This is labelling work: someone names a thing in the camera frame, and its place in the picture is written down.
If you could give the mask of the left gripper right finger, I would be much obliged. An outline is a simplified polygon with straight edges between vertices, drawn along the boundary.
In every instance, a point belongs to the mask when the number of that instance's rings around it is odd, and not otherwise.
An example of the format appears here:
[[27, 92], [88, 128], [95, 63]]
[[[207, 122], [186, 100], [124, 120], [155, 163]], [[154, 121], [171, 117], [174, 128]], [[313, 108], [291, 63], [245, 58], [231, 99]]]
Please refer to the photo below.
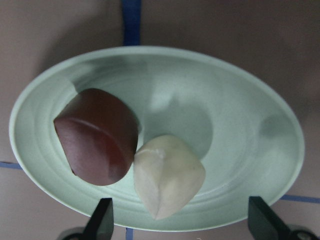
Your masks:
[[297, 234], [278, 217], [260, 196], [248, 199], [248, 229], [255, 240], [297, 240]]

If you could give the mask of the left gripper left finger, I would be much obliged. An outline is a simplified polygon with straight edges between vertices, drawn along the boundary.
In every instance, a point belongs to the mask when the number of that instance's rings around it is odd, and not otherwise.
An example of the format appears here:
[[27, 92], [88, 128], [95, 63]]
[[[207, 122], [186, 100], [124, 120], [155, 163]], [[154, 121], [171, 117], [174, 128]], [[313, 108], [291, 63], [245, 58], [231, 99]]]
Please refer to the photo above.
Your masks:
[[114, 211], [112, 198], [100, 199], [90, 220], [85, 226], [81, 240], [110, 240], [114, 232]]

